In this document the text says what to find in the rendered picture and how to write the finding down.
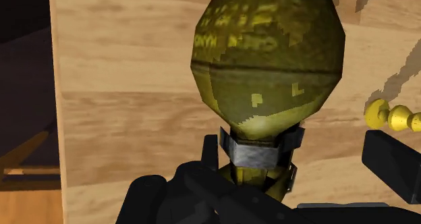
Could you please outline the yellow knobbed rod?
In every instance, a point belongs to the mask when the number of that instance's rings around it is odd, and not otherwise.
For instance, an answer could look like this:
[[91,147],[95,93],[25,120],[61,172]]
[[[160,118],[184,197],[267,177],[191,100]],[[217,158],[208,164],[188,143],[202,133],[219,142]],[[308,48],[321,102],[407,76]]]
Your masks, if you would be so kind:
[[394,131],[410,129],[421,132],[421,112],[413,113],[404,105],[390,108],[384,99],[372,101],[364,111],[364,119],[367,126],[374,130],[388,125]]

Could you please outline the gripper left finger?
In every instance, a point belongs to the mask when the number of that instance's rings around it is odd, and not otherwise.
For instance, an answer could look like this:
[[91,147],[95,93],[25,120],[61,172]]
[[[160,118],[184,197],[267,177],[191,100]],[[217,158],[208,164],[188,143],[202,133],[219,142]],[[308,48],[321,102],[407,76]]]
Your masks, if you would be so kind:
[[181,164],[170,181],[135,179],[115,224],[312,224],[260,190],[226,180],[217,165],[217,136],[207,135],[202,158]]

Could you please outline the olive yellow globe-shaped bottle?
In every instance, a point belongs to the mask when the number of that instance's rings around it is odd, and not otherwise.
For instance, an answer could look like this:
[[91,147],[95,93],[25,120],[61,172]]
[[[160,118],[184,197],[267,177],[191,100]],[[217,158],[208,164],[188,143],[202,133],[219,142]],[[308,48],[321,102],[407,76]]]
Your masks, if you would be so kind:
[[301,123],[339,83],[344,48],[333,0],[210,0],[190,67],[202,101],[229,126],[221,175],[276,200],[291,191]]

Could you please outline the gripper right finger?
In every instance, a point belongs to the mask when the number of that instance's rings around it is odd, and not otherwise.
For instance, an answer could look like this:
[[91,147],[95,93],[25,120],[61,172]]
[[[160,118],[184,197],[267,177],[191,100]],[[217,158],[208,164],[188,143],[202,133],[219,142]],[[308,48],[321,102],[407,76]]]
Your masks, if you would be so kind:
[[408,204],[421,204],[421,153],[381,130],[368,130],[362,163]]

